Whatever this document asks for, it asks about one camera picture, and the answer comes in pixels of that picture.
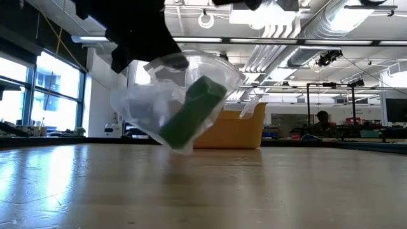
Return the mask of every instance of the plastic bag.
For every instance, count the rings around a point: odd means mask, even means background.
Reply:
[[[151,83],[113,91],[111,105],[125,121],[181,153],[192,153],[193,141],[245,79],[229,62],[204,52],[172,54],[144,68]]]
[[[255,98],[251,99],[246,106],[244,106],[242,112],[239,115],[240,119],[249,119],[253,116],[254,109],[256,108],[257,104],[260,103],[260,99],[263,95],[256,95]]]

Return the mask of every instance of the ceiling light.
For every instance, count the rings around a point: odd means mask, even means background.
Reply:
[[[222,38],[183,38],[183,37],[174,37],[174,41],[178,43],[221,43]]]
[[[306,45],[371,45],[372,41],[351,41],[351,40],[306,40]]]
[[[299,94],[299,93],[265,93],[268,96],[276,96],[276,97],[306,97],[306,94]],[[310,97],[337,97],[340,94],[317,94],[317,93],[310,93]]]
[[[267,39],[267,38],[231,38],[231,43],[243,44],[296,44],[296,39]]]
[[[407,41],[381,41],[379,45],[407,45]]]
[[[330,46],[300,46],[302,50],[341,50],[341,47]]]
[[[349,6],[346,5],[343,8],[347,10],[396,10],[399,6]]]
[[[75,43],[110,42],[110,40],[104,36],[71,36],[71,39]]]

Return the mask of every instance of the black metal frame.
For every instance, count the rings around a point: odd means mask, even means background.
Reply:
[[[355,103],[355,86],[348,85],[348,84],[341,84],[341,83],[307,83],[307,109],[308,109],[308,127],[311,127],[311,105],[310,105],[310,86],[323,86],[323,87],[331,87],[331,89],[337,89],[336,86],[346,86],[350,87],[352,91],[352,112],[353,112],[353,121],[354,127],[356,126],[356,103]]]

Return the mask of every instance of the fluorescent light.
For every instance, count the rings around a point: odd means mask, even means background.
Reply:
[[[231,38],[231,43],[250,43],[250,44],[296,44],[296,39],[259,39],[259,38]]]
[[[98,42],[110,42],[104,36],[71,36],[71,39],[75,43],[98,43]]]
[[[81,37],[82,41],[109,41],[105,37]]]
[[[341,47],[330,46],[300,46],[302,50],[341,50]]]
[[[222,38],[182,38],[182,37],[175,37],[174,41],[178,43],[199,43],[199,42],[214,42],[214,43],[221,43]]]
[[[271,95],[271,96],[277,96],[277,97],[281,97],[281,96],[287,96],[287,97],[307,97],[306,93],[265,93],[265,95]],[[340,94],[319,94],[319,97],[336,97],[336,96],[340,96]],[[310,93],[310,97],[318,97],[318,94],[316,93]]]
[[[381,41],[379,45],[407,45],[407,41]]]
[[[350,40],[306,40],[307,45],[371,45],[372,41],[350,41]]]

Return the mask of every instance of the window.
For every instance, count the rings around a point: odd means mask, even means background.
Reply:
[[[59,131],[80,126],[85,83],[81,71],[46,52],[37,57],[36,72],[5,58],[0,57],[0,80],[21,91],[4,91],[0,121],[20,124],[17,120],[21,120],[21,125],[38,122],[48,130]]]
[[[138,61],[137,63],[137,71],[135,74],[135,83],[140,85],[149,84],[151,81],[151,76],[144,70],[144,66],[148,64],[145,61]]]
[[[21,91],[4,91],[0,101],[0,121],[17,124],[22,119],[25,88]]]
[[[78,98],[81,73],[45,52],[37,58],[36,86]]]
[[[34,92],[31,120],[40,123],[48,130],[74,130],[76,127],[76,109],[78,103],[69,99]]]
[[[0,76],[25,82],[27,79],[27,67],[0,57]]]

